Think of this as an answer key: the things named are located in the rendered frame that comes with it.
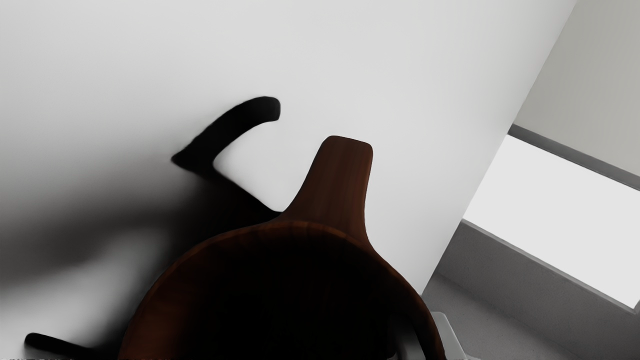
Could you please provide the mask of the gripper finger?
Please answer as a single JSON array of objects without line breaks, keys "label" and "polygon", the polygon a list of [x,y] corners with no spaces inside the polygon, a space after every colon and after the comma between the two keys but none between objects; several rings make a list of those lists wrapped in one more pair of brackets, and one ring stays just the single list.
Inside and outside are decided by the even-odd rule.
[{"label": "gripper finger", "polygon": [[446,360],[471,360],[462,349],[462,346],[443,312],[433,311],[430,313],[438,329],[439,337],[445,351]]}]

